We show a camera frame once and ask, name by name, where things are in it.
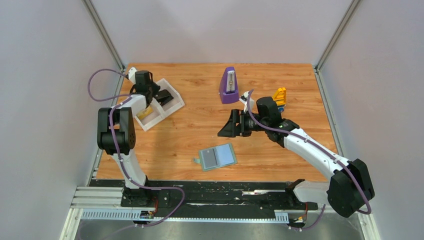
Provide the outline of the green card holder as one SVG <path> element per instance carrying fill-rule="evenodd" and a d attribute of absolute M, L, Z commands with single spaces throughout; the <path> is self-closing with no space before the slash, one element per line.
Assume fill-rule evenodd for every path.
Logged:
<path fill-rule="evenodd" d="M 212 168 L 205 168 L 204 167 L 204 162 L 203 162 L 203 159 L 202 159 L 202 151 L 208 150 L 208 149 L 214 149 L 216 159 L 217 159 L 217 162 L 218 162 L 218 166 L 212 167 Z M 214 170 L 214 169 L 234 165 L 234 164 L 237 163 L 237 159 L 236 159 L 236 155 L 235 155 L 233 145 L 231 143 L 226 143 L 226 144 L 217 145 L 217 146 L 214 146 L 214 147 L 209 147 L 209 148 L 199 150 L 198 151 L 198 157 L 195 157 L 193 159 L 193 162 L 196 163 L 196 164 L 200 164 L 202 170 L 204 172 L 206 172 L 206 171 L 211 171 L 211 170 Z"/>

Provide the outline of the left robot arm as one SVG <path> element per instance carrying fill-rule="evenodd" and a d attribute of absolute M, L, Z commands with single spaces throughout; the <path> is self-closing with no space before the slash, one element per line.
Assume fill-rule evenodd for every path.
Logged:
<path fill-rule="evenodd" d="M 109 97 L 122 101 L 98 110 L 96 140 L 98 148 L 115 160 L 124 177 L 124 197 L 146 207 L 152 203 L 153 192 L 158 187 L 147 185 L 149 180 L 138 163 L 134 118 L 150 106 L 160 106 L 157 97 L 163 90 L 148 70 L 131 69 L 120 75 L 132 82 L 132 88 L 128 93 Z"/>

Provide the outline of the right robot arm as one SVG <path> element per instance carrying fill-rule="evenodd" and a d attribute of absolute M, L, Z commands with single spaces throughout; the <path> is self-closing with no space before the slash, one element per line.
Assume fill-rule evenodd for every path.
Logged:
<path fill-rule="evenodd" d="M 285 195 L 286 204 L 298 209 L 306 202 L 330 205 L 344 218 L 354 213 L 371 214 L 370 200 L 375 191 L 368 167 L 357 158 L 349 160 L 324 147 L 310 137 L 297 123 L 283 118 L 272 97 L 256 101 L 258 112 L 233 109 L 227 123 L 217 133 L 219 137 L 249 137 L 252 132 L 265 132 L 267 137 L 315 167 L 328 180 L 300 180 Z"/>

